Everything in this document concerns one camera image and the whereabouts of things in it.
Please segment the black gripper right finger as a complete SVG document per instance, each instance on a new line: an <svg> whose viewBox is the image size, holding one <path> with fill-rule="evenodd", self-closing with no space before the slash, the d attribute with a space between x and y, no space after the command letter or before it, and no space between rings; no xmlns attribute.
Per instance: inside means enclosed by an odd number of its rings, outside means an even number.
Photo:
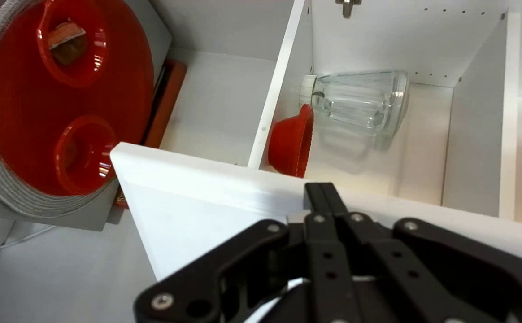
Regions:
<svg viewBox="0 0 522 323"><path fill-rule="evenodd" d="M522 258L403 217L385 228L329 183L304 186L310 292L342 323L522 323Z"/></svg>

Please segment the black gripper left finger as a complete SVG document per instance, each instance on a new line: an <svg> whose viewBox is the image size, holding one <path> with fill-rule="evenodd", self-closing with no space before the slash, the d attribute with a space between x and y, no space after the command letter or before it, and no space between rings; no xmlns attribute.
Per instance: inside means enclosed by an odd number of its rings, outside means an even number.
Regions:
<svg viewBox="0 0 522 323"><path fill-rule="evenodd" d="M243 323L286 301L302 278L302 228L258 220L146 287L132 305L136 323Z"/></svg>

